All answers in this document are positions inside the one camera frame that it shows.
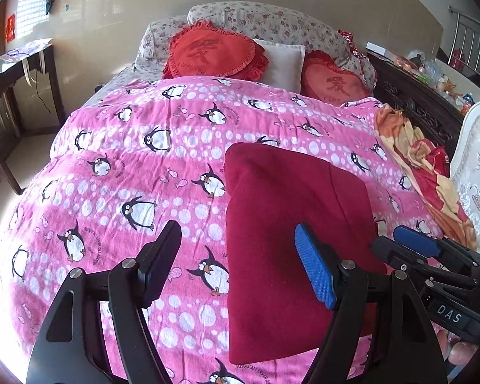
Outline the right hand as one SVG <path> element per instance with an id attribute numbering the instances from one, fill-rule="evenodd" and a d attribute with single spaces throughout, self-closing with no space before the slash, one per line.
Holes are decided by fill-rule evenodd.
<path id="1" fill-rule="evenodd" d="M 480 346 L 462 341 L 457 335 L 436 323 L 433 326 L 446 365 L 448 367 L 464 367 L 467 365 Z"/>

